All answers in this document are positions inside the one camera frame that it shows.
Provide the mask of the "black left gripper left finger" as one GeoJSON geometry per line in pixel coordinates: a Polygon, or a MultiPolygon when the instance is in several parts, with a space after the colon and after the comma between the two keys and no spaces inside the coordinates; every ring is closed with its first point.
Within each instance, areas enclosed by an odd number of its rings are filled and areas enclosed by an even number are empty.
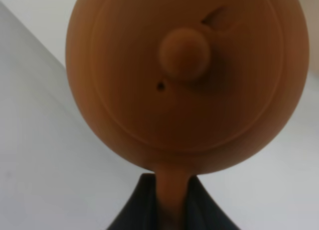
{"type": "Polygon", "coordinates": [[[109,230],[157,230],[156,178],[142,174],[129,200],[109,230]]]}

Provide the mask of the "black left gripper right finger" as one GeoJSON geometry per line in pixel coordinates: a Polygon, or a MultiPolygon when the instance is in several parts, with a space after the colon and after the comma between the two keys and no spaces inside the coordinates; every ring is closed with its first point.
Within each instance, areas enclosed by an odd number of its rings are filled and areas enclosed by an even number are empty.
{"type": "Polygon", "coordinates": [[[186,230],[239,230],[197,176],[189,180],[185,207],[186,230]]]}

